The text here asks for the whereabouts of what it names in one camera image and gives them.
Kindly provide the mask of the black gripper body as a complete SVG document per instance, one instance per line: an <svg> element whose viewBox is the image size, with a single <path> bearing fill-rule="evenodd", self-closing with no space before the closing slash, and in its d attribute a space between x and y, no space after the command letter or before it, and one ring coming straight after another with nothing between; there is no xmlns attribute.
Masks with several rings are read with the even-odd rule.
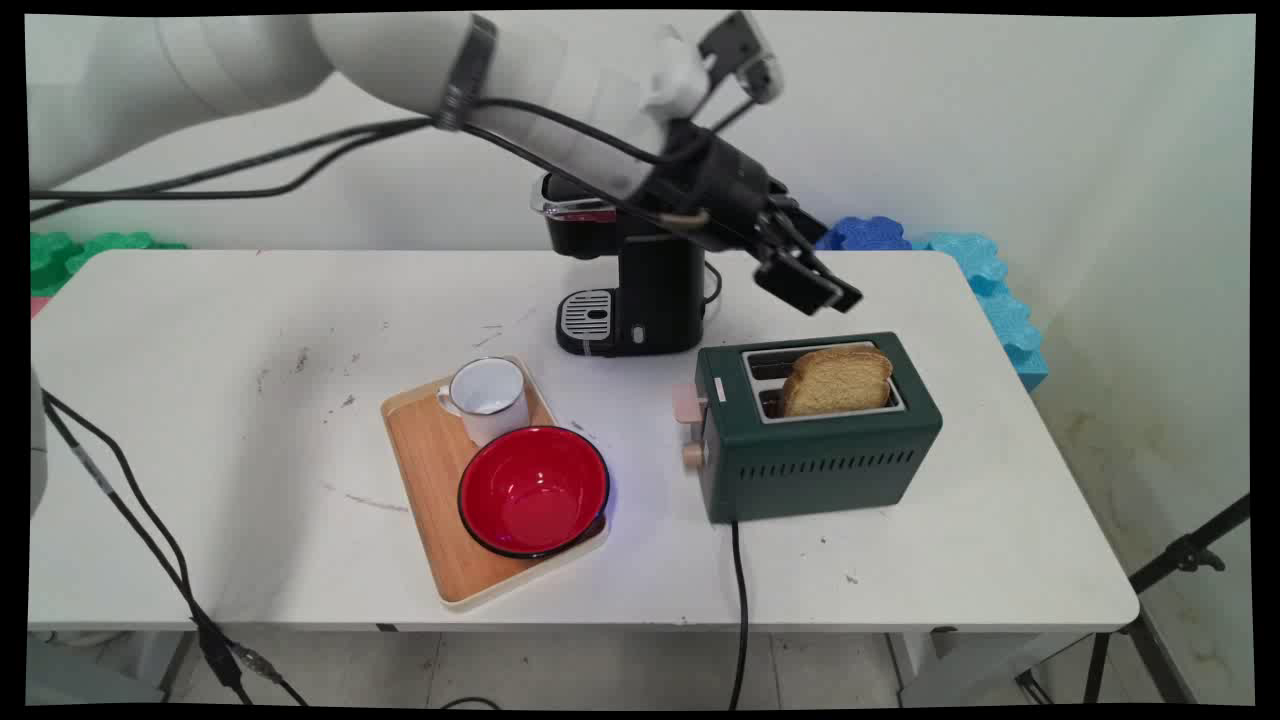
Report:
<svg viewBox="0 0 1280 720"><path fill-rule="evenodd" d="M764 243L759 220L776 213L792 220L800 213L782 182L718 135L690 120L673 120L668 129L663 152L692 154L655 167L655 201L677 215L704 211L707 223L694 238L707 250L754 254Z"/></svg>

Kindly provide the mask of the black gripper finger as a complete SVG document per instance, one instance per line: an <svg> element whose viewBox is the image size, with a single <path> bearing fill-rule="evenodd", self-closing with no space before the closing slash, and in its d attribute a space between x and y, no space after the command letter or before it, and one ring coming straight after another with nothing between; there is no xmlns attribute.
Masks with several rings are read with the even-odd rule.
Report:
<svg viewBox="0 0 1280 720"><path fill-rule="evenodd" d="M817 242L828 227L803 210L795 199L771 200L768 231L773 241L768 256L769 293L804 314L826 307L845 314L863 300L860 290L818 258Z"/></svg>
<svg viewBox="0 0 1280 720"><path fill-rule="evenodd" d="M805 315L822 309L844 311L844 284L817 256L803 236L782 245L762 245L754 281Z"/></svg>

